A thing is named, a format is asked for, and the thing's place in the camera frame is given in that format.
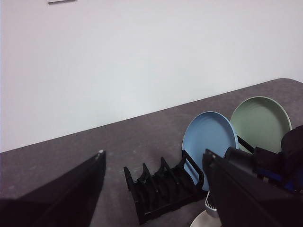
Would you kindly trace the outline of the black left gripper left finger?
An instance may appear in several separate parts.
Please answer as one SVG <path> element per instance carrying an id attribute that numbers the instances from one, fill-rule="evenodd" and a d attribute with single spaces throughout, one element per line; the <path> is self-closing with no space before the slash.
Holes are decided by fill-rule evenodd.
<path id="1" fill-rule="evenodd" d="M 88 227 L 102 191 L 106 153 L 100 150 L 62 176 L 18 198 L 0 200 L 2 227 Z"/>

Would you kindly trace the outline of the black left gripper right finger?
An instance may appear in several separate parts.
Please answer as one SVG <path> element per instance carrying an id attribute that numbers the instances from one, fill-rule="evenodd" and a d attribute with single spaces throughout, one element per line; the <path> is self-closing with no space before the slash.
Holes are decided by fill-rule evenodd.
<path id="1" fill-rule="evenodd" d="M 224 227 L 301 227 L 303 197 L 240 170 L 206 149 L 203 171 Z"/>

